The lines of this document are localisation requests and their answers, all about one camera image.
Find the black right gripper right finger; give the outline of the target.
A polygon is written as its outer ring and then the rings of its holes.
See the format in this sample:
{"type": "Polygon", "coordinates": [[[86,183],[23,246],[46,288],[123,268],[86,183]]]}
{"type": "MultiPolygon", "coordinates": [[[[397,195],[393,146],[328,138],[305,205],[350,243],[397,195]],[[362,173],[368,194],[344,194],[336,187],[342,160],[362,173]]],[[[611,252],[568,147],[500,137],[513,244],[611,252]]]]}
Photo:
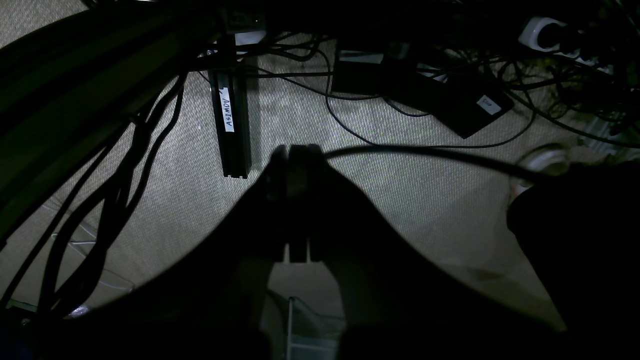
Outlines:
{"type": "Polygon", "coordinates": [[[336,278],[347,328],[339,360],[566,360],[544,322],[501,305],[439,269],[370,198],[306,145],[311,254],[336,278]]]}

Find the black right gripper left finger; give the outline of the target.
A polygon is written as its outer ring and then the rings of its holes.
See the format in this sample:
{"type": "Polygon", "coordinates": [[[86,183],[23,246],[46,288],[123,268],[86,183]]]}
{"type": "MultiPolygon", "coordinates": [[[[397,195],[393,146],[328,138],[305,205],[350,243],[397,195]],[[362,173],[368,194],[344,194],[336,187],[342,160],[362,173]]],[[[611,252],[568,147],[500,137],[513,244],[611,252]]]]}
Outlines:
{"type": "Polygon", "coordinates": [[[92,360],[268,360],[260,331],[266,285],[284,255],[277,234],[287,148],[199,245],[90,316],[92,360]]]}

